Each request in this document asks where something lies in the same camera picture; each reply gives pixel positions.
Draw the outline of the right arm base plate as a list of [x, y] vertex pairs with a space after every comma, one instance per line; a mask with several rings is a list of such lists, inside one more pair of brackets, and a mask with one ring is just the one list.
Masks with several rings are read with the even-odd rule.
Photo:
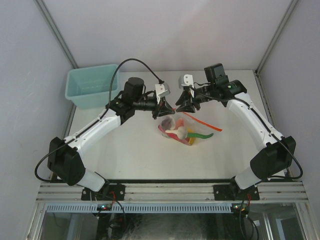
[[255, 186], [247, 189], [237, 187], [232, 189], [230, 184], [215, 184], [213, 185], [213, 193], [216, 201], [240, 201], [244, 198], [248, 199], [248, 196], [253, 201], [260, 200], [258, 188]]

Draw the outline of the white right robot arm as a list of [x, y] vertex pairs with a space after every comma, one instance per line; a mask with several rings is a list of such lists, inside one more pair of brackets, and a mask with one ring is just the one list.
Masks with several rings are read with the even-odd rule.
[[195, 113], [201, 104], [217, 101], [231, 111], [252, 137], [258, 153], [249, 167], [231, 179], [230, 195], [237, 200], [248, 193], [248, 188], [287, 169], [296, 160], [296, 141], [285, 137], [261, 114], [253, 103], [246, 87], [239, 80], [229, 80], [221, 63], [204, 68], [206, 83], [195, 87], [193, 76], [182, 75], [178, 80], [182, 94], [175, 103], [177, 112]]

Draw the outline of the clear zip top bag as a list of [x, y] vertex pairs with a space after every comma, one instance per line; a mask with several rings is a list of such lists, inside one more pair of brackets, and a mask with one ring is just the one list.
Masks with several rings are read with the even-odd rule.
[[208, 141], [222, 128], [209, 124], [187, 112], [163, 116], [157, 126], [162, 136], [186, 146]]

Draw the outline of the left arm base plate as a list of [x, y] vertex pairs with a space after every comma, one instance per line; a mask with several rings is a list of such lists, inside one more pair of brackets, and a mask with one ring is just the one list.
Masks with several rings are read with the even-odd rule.
[[126, 186], [120, 183], [111, 183], [103, 186], [98, 192], [84, 188], [81, 193], [82, 201], [123, 201], [125, 198]]

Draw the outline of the green fake chili pepper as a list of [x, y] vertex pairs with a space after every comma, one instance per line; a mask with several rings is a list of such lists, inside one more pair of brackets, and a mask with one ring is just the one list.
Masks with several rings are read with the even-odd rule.
[[198, 138], [198, 139], [209, 139], [213, 136], [213, 133], [210, 134], [201, 134], [196, 132], [188, 132], [187, 137], [188, 138]]

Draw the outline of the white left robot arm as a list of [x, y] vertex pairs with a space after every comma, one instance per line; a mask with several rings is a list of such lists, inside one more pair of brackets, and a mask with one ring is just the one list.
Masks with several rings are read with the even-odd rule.
[[145, 83], [141, 78], [129, 78], [124, 89], [92, 122], [64, 139], [55, 137], [51, 140], [48, 169], [69, 186], [85, 187], [98, 200], [106, 199], [110, 193], [108, 181], [85, 167], [82, 158], [86, 151], [106, 134], [123, 125], [136, 111], [150, 111], [153, 119], [175, 112], [166, 101], [166, 96], [170, 94], [167, 83], [156, 84], [155, 89], [148, 92], [144, 88]]

